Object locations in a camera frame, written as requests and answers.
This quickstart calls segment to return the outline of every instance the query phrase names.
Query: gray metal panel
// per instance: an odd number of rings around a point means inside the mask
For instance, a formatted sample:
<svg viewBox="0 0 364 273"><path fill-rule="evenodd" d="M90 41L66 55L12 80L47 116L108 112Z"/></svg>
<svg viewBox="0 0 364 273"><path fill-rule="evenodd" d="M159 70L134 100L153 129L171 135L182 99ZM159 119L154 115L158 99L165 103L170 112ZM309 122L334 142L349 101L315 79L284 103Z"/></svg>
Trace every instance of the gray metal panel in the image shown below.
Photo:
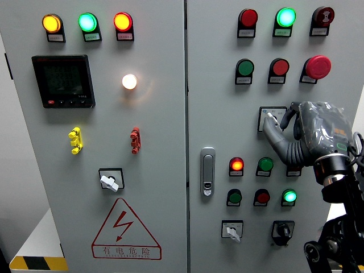
<svg viewBox="0 0 364 273"><path fill-rule="evenodd" d="M272 38L276 12L286 5L297 12L292 37ZM309 37L311 16L328 5L336 16L327 37ZM322 200L321 186L312 167L302 177L286 177L264 135L257 133L260 106L289 106L292 101L329 101L345 108L354 121L363 87L364 33L362 1L188 1L188 101L189 173L191 221L191 272L309 272L303 253L305 242L317 239L326 221L329 204ZM238 15L243 9L258 13L257 36L237 39ZM329 75L317 85L300 84L305 61L326 55L332 61ZM267 85L270 63L289 61L286 84ZM234 84L238 60L255 64L253 84ZM216 150L215 193L200 194L200 151ZM229 160L240 156L244 177L229 177ZM271 177L256 177L258 160L274 160ZM227 207L230 189L241 190L240 207ZM268 207L253 207L254 193L268 189ZM297 191L293 208L281 208L282 192ZM221 220L244 220L243 237L237 244L221 238ZM293 220L295 230L288 247L273 245L274 220Z"/></svg>
<svg viewBox="0 0 364 273"><path fill-rule="evenodd" d="M135 42L115 40L120 11L134 20ZM84 12L98 18L102 42L83 41L77 20ZM47 42L48 13L63 20L65 44ZM0 31L70 272L186 272L183 1L2 1ZM67 54L89 57L94 109L42 107L31 56ZM128 73L138 78L130 93L121 85ZM84 141L78 155L68 138L75 126ZM110 167L124 171L117 193L100 186L98 169ZM91 244L119 197L161 245L162 260L93 258Z"/></svg>

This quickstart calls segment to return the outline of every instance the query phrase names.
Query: white lit bulb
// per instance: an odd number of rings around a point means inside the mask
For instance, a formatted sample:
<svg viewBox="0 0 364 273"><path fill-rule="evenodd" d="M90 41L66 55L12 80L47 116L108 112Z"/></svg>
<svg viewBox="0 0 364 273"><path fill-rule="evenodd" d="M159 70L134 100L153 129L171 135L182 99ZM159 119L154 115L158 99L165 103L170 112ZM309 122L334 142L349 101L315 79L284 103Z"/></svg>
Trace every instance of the white lit bulb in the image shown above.
<svg viewBox="0 0 364 273"><path fill-rule="evenodd" d="M123 77L122 83L126 89L134 89L137 85L137 77L133 74L127 74Z"/></svg>

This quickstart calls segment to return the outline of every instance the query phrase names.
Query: triangle warning sign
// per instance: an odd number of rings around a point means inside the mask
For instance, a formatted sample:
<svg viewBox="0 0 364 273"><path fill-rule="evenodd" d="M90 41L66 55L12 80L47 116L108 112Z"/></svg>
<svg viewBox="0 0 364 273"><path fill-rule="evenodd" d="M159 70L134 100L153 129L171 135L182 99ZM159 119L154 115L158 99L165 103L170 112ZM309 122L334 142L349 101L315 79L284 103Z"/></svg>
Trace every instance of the triangle warning sign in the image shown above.
<svg viewBox="0 0 364 273"><path fill-rule="evenodd" d="M92 243L94 258L161 260L162 248L142 220L118 198Z"/></svg>

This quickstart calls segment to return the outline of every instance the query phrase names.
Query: glowing green light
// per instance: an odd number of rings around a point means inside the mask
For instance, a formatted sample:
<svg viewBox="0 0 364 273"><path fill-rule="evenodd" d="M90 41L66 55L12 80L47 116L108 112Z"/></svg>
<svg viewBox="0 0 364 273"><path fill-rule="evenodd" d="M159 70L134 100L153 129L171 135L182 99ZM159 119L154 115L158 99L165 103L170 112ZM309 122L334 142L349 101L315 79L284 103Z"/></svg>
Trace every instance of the glowing green light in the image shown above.
<svg viewBox="0 0 364 273"><path fill-rule="evenodd" d="M277 14L277 23L281 27L290 27L296 20L296 13L294 9L285 7L279 10Z"/></svg>
<svg viewBox="0 0 364 273"><path fill-rule="evenodd" d="M288 189L283 192L283 198L286 202L293 202L297 199L297 194L293 189Z"/></svg>
<svg viewBox="0 0 364 273"><path fill-rule="evenodd" d="M83 31L94 31L97 26L96 17L91 13L83 13L78 18L78 24Z"/></svg>

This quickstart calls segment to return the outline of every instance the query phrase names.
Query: robotic arm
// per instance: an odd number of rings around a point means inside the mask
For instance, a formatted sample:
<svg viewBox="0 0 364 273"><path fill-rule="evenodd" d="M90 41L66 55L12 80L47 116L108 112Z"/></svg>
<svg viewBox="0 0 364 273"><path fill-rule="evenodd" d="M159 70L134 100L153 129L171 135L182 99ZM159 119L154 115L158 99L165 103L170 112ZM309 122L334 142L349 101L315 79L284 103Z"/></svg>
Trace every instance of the robotic arm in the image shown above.
<svg viewBox="0 0 364 273"><path fill-rule="evenodd" d="M295 142L282 134L290 120ZM346 215L328 221L318 242L304 246L312 273L330 273L328 258L343 266L343 273L360 273L364 264L364 140L361 152L353 147L351 125L340 109L327 102L292 102L281 124L264 119L263 133L281 161L290 167L313 166L322 196L329 203L344 203ZM353 165L358 169L354 173Z"/></svg>

